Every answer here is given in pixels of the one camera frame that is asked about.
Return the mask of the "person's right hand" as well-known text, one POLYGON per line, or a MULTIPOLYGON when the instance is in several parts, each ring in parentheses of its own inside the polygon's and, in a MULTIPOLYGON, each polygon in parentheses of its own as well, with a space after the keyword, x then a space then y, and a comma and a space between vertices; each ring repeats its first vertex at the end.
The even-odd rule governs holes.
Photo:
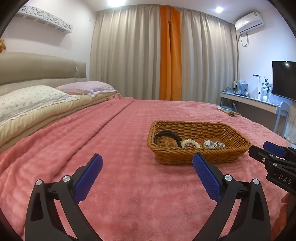
POLYGON ((287 224, 287 207, 290 201, 290 194, 287 193, 282 199, 281 203, 283 206, 280 208, 280 213, 278 218, 274 223, 274 227, 271 231, 271 240, 275 240, 275 238, 283 231, 287 224))

